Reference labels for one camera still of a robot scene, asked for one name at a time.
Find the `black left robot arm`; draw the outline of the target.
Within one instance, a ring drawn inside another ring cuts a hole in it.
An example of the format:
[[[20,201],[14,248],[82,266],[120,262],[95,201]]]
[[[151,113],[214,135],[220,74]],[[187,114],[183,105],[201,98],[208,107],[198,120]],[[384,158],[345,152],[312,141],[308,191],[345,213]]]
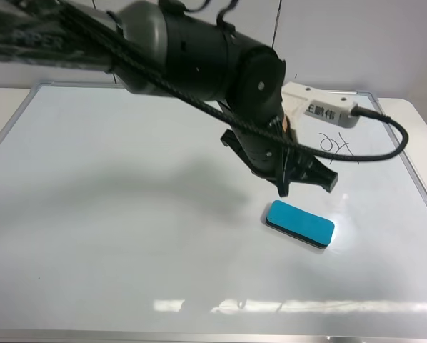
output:
[[[0,1],[0,62],[102,71],[133,94],[180,99],[227,123],[223,145],[281,197],[292,182],[330,192],[338,180],[291,132],[285,62],[222,15],[209,24],[180,1],[135,1],[118,12]]]

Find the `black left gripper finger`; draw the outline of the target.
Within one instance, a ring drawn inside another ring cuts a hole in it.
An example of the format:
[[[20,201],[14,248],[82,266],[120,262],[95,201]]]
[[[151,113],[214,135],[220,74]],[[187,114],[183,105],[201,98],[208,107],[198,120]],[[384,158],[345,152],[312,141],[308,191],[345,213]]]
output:
[[[276,164],[274,169],[275,185],[278,189],[278,195],[280,197],[287,197],[289,195],[291,174],[294,170],[292,157],[293,153],[289,149],[282,149],[278,152],[276,157]]]
[[[331,193],[338,182],[338,173],[317,159],[308,159],[298,165],[295,182],[320,186]]]

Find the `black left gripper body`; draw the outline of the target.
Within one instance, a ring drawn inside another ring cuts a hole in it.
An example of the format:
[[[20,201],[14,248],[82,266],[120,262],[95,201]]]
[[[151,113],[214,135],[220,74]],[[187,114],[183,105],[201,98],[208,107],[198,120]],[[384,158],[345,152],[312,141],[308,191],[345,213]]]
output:
[[[282,103],[273,101],[270,104],[254,106],[252,110],[239,112],[227,101],[220,101],[219,105],[224,114],[230,114],[235,119],[243,119],[248,124],[255,124],[260,129],[275,134],[279,138],[289,139],[288,122],[283,112]],[[293,153],[293,173],[291,182],[295,182],[298,165],[315,157],[305,152],[298,152],[293,148],[281,146],[269,139],[261,138],[245,129],[231,127],[221,137],[224,146],[233,152],[244,162],[252,173],[272,184],[275,184],[276,157],[282,149],[289,149]]]

